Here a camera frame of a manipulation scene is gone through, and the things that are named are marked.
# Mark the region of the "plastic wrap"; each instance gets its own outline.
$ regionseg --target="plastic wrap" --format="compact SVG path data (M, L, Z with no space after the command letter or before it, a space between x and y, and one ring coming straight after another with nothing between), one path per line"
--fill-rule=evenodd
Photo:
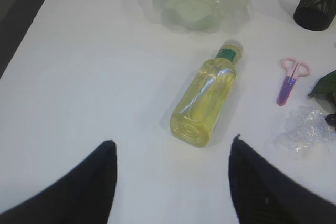
M285 123L285 132L275 139L275 144L302 157L315 143L336 140L335 129L329 127L325 120L320 110L300 106L291 112Z

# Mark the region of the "pink scissors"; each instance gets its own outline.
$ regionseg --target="pink scissors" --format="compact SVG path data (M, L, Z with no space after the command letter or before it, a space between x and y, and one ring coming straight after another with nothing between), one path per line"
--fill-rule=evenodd
M290 92L292 91L296 80L299 77L308 76L310 74L309 66L304 62L299 62L294 58L285 58L281 61L282 67L287 71L284 83L282 84L277 104L279 106L285 105L289 97ZM305 72L300 71L300 67L305 69Z

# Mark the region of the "plastic bottle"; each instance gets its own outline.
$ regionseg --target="plastic bottle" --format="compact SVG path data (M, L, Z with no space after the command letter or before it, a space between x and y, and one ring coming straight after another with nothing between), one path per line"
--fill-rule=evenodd
M196 147L209 142L225 100L236 79L241 44L225 42L215 59L204 62L170 119L170 130Z

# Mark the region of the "bottle label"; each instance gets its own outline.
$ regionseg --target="bottle label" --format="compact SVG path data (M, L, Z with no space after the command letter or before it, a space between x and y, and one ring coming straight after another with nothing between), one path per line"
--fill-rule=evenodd
M229 48L223 48L218 52L218 54L216 55L216 58L223 58L223 59L227 59L232 62L235 56L236 56L235 51Z

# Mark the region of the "white table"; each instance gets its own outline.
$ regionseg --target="white table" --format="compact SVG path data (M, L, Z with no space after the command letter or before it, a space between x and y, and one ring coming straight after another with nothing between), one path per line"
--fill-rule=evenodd
M150 0L46 0L0 79L0 212L112 138L119 177L110 223L238 223L227 178L238 133L336 202L335 149L296 161L267 147L292 109L319 107L305 95L336 66L335 24L321 33L297 26L281 7L291 12L295 1L251 0L248 24L211 34L162 25ZM245 53L224 127L208 147L194 148L169 133L169 117L202 62L230 38ZM312 74L279 107L285 56L306 61Z

